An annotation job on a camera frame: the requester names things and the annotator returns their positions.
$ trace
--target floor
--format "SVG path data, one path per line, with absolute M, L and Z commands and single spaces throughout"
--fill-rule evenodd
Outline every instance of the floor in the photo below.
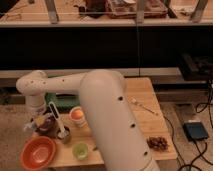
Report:
M 174 109 L 174 103 L 162 102 L 161 109 L 165 116 L 171 120 L 175 128 L 175 143 L 180 150 L 186 163 L 189 163 L 198 152 L 192 143 L 188 143 L 179 119 Z M 23 124 L 28 122 L 30 115 L 25 112 L 24 105 L 2 105 L 0 106 L 0 170 L 2 171 L 22 171 L 23 168 L 19 162 L 19 155 L 24 143 L 30 137 L 31 132 L 23 132 Z M 210 138 L 208 142 L 208 151 L 205 156 L 213 161 L 213 130 L 209 124 L 209 116 L 207 111 L 198 114 L 198 117 L 204 123 Z M 162 171 L 176 171 L 179 166 L 176 160 L 159 161 Z M 197 160 L 196 166 L 199 166 L 203 171 L 213 170 L 213 166 L 206 164 L 203 160 Z M 58 168 L 59 171 L 105 171 L 104 166 L 76 167 L 76 168 Z

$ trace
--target small green cup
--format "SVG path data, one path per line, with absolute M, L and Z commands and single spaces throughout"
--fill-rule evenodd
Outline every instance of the small green cup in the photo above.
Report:
M 88 156 L 88 146 L 83 142 L 76 143 L 72 148 L 72 152 L 76 159 L 85 160 Z

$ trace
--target metal pole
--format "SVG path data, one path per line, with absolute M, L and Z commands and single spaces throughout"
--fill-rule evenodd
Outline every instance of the metal pole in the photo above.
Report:
M 203 11 L 204 11 L 207 3 L 208 3 L 208 0 L 199 0 L 198 1 L 197 6 L 190 17 L 190 20 L 192 22 L 198 23 L 202 19 Z
M 50 22 L 52 24 L 57 24 L 58 21 L 59 21 L 59 18 L 58 18 L 58 14 L 57 14 L 57 11 L 56 11 L 54 0 L 45 0 L 45 4 L 46 4 L 46 7 L 47 7 Z
M 138 26 L 141 25 L 144 21 L 145 6 L 146 6 L 146 0 L 137 1 L 136 22 Z

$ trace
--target orange bowl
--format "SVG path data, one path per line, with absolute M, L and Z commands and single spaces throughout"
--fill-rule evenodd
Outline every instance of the orange bowl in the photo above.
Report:
M 28 141 L 21 153 L 22 166 L 29 171 L 38 171 L 47 166 L 56 152 L 56 143 L 45 136 Z

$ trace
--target brown object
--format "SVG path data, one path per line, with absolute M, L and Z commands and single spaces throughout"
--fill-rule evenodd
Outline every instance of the brown object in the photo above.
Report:
M 98 5 L 105 5 L 105 0 L 86 0 L 86 7 L 93 8 Z
M 164 137 L 150 137 L 147 139 L 147 144 L 149 145 L 149 148 L 159 151 L 165 151 L 169 147 L 168 142 Z
M 44 123 L 37 128 L 36 132 L 40 135 L 46 135 L 50 131 L 53 131 L 53 129 L 55 129 L 55 118 L 51 116 L 45 119 Z
M 127 89 L 125 96 L 133 110 L 135 118 L 141 128 L 144 138 L 149 137 L 164 137 L 168 142 L 168 150 L 155 151 L 151 150 L 155 160 L 176 159 L 177 153 L 172 144 L 170 133 L 167 129 L 166 122 L 160 110 L 158 100 L 156 98 L 152 83 L 149 78 L 126 78 Z M 140 101 L 144 106 L 157 112 L 159 116 L 150 115 L 149 111 L 141 107 L 131 104 L 132 98 Z M 73 122 L 70 121 L 68 114 L 60 115 L 63 123 L 69 127 L 72 132 L 72 140 L 66 145 L 62 144 L 60 140 L 55 140 L 58 147 L 58 152 L 54 161 L 48 167 L 65 167 L 65 166 L 79 166 L 79 165 L 98 165 L 103 164 L 99 150 L 93 150 L 96 147 L 95 141 L 92 137 L 92 132 L 89 126 L 77 128 Z M 72 154 L 72 146 L 83 141 L 88 145 L 89 158 L 83 162 L 79 162 Z

